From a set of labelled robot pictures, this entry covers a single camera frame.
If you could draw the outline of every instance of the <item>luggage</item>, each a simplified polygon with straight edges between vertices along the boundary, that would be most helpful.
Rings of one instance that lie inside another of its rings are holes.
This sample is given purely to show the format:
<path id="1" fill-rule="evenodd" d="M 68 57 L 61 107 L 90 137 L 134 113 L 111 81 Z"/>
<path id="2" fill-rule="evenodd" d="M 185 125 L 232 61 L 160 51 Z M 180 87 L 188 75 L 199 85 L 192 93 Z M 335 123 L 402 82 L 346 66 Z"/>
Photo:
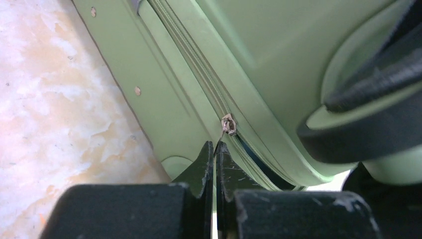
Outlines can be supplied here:
<path id="1" fill-rule="evenodd" d="M 299 123 L 385 42 L 410 0 L 73 0 L 171 178 L 224 135 L 268 190 L 329 182 Z"/>

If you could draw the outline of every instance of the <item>metal zipper pull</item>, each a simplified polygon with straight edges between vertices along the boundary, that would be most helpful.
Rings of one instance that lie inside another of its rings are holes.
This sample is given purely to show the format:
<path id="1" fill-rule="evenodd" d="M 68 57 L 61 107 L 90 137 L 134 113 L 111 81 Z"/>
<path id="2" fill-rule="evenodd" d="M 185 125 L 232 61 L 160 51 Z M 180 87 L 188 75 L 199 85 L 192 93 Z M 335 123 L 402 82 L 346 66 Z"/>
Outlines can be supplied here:
<path id="1" fill-rule="evenodd" d="M 224 133 L 227 133 L 230 136 L 236 135 L 236 122 L 234 121 L 232 114 L 227 114 L 221 119 L 221 126 L 222 130 L 220 138 L 218 139 L 217 144 L 215 145 L 215 150 L 213 154 L 214 158 L 217 155 L 217 150 L 220 146 L 221 139 L 223 138 Z"/>

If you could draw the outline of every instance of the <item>marble tile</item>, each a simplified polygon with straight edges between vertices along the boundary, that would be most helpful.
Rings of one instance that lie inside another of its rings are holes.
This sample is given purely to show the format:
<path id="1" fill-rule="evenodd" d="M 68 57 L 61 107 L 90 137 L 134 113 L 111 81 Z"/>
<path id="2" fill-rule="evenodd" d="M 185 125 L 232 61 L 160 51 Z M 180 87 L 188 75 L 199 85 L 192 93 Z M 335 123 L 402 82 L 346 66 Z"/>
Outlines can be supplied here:
<path id="1" fill-rule="evenodd" d="M 169 177 L 70 0 L 0 1 L 0 238 L 37 238 L 79 183 Z"/>

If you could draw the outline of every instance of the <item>metal rivet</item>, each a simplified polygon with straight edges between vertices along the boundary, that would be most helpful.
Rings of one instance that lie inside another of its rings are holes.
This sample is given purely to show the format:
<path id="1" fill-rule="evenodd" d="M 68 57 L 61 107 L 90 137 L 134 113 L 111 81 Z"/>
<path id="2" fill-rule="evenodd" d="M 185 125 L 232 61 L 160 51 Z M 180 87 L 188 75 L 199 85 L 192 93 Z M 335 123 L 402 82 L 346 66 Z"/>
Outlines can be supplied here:
<path id="1" fill-rule="evenodd" d="M 135 94 L 137 96 L 140 96 L 141 95 L 141 89 L 139 87 L 135 87 Z"/>
<path id="2" fill-rule="evenodd" d="M 95 7 L 91 8 L 91 16 L 95 17 L 97 15 L 97 11 L 95 10 Z"/>

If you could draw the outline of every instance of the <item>beige floor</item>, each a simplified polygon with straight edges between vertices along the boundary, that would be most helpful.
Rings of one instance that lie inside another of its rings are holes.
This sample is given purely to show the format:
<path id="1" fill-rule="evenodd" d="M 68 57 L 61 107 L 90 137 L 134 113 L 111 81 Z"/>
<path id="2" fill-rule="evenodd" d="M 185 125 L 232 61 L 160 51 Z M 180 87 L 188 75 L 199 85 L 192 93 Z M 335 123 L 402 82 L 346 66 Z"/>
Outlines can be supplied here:
<path id="1" fill-rule="evenodd" d="M 0 239 L 74 184 L 169 181 L 70 0 L 0 0 L 0 92 Z"/>

